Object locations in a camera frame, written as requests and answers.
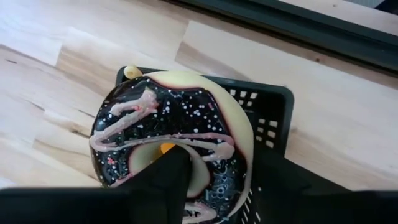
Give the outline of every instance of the black object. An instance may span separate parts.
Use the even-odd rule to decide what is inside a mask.
[[[161,71],[141,67],[138,69],[143,74]],[[124,67],[118,72],[117,85],[128,80],[123,70]],[[281,156],[285,155],[294,104],[294,97],[289,89],[229,78],[205,77],[222,86],[242,106],[253,127],[256,142],[274,149]]]
[[[391,14],[398,15],[398,1],[396,0],[384,0],[380,5],[376,7],[377,10],[388,12]]]
[[[166,0],[361,66],[398,71],[398,36],[278,0]]]
[[[154,71],[149,68],[140,70],[143,73]],[[262,86],[261,94],[275,95],[273,100],[287,98],[280,103],[285,108],[280,109],[283,115],[266,114],[283,124],[272,130],[289,131],[289,125],[287,130],[284,129],[285,122],[290,122],[293,104],[288,90],[208,78],[228,90],[254,92],[251,85]],[[121,70],[117,84],[123,80]],[[239,101],[240,93],[235,97]],[[273,102],[271,96],[261,99]],[[254,116],[251,122],[257,122],[257,117]],[[274,141],[274,148],[267,147],[269,144],[264,144],[264,141],[255,141],[249,197],[240,211],[223,224],[398,223],[398,192],[350,192],[284,159],[286,140]],[[135,178],[115,189],[2,190],[0,223],[181,224],[190,171],[189,154],[175,146]]]
[[[114,189],[6,189],[0,223],[181,224],[191,174],[189,153],[175,146]]]

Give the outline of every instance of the galaxy glaze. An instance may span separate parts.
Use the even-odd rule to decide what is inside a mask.
[[[149,77],[138,77],[121,83],[105,98],[91,131],[103,131],[123,116],[134,112],[123,111],[113,116],[109,111],[116,103],[124,103],[141,97],[146,88],[156,94],[159,106],[152,113],[125,130],[110,136],[104,143],[115,142],[122,146],[124,141],[146,139],[154,136],[177,133],[214,132],[231,135],[218,105],[209,91],[203,88],[174,89],[156,83]],[[206,139],[206,142],[220,143],[220,139]],[[135,147],[126,147],[119,151],[99,152],[91,148],[95,171],[104,187],[129,174],[128,160]],[[211,150],[192,147],[199,155],[206,156]],[[244,188],[246,160],[235,146],[230,159],[206,162],[210,172],[209,185],[188,202],[202,202],[217,212],[212,221],[216,223],[225,218],[234,208]]]

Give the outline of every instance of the light wood plank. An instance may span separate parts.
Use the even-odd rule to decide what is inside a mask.
[[[96,180],[4,134],[0,136],[0,152],[1,174],[20,186],[99,186]]]
[[[279,0],[344,21],[398,35],[398,16],[344,0]]]
[[[69,27],[159,59],[174,58],[188,24],[157,1],[1,1],[1,43],[55,65]]]
[[[351,189],[398,186],[395,88],[197,22],[190,23],[183,45],[205,56],[193,64],[229,67],[236,71],[231,76],[292,90],[290,160]],[[186,49],[178,54],[190,54]]]
[[[91,126],[82,126],[53,111],[45,111],[37,129],[34,149],[97,179],[88,144]]]
[[[70,28],[63,41],[57,68],[79,76],[85,83],[99,86],[98,93],[106,96],[113,88],[117,71],[125,65],[189,70],[173,60],[156,60],[133,48],[121,47],[106,39]]]

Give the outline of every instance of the basket grid hole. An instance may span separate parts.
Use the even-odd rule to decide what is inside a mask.
[[[256,140],[261,142],[262,141],[262,137],[261,136],[256,136]]]
[[[250,95],[250,99],[256,99],[256,97],[257,97],[257,93],[251,93],[251,95]]]
[[[241,98],[244,98],[246,96],[247,92],[246,91],[241,91]]]
[[[274,143],[271,141],[266,141],[266,145],[270,148],[274,148]]]
[[[244,203],[244,206],[246,207],[246,211],[248,211],[248,214],[250,214],[250,208],[249,208],[249,206],[248,206],[248,203],[245,202],[245,203]]]
[[[257,219],[259,220],[259,222],[261,222],[261,218],[260,218],[260,215],[258,214],[258,212],[256,212],[256,216],[257,216]]]
[[[271,137],[271,138],[274,138],[274,137],[276,136],[276,133],[273,132],[273,131],[268,131],[268,132],[267,132],[267,135],[268,135],[269,137]]]
[[[246,214],[246,211],[245,211],[245,210],[243,210],[243,216],[244,216],[244,219],[245,219],[246,221],[249,221],[248,215]]]
[[[272,127],[278,127],[278,122],[277,121],[269,121],[269,126],[272,126]]]

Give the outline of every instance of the yellow object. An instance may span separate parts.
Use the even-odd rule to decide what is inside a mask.
[[[164,143],[160,146],[160,150],[162,151],[163,154],[165,154],[167,151],[169,151],[171,148],[173,148],[175,144],[171,143]]]
[[[142,72],[133,65],[126,66],[123,70],[124,76],[126,76],[128,79],[133,79],[137,78],[142,75]]]

